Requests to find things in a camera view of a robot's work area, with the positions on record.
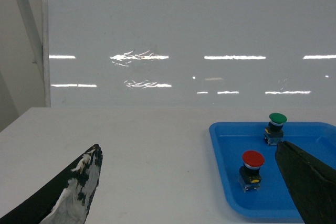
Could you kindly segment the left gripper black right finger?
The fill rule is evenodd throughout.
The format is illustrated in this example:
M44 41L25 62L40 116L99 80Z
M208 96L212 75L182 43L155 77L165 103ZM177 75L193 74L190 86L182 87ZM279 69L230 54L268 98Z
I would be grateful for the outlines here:
M335 169L288 141L275 159L304 223L335 223Z

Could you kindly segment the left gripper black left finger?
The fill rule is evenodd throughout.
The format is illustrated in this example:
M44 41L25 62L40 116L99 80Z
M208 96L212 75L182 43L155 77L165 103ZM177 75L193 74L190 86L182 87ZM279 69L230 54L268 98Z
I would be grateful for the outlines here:
M103 153L91 146L1 223L85 223L99 185Z

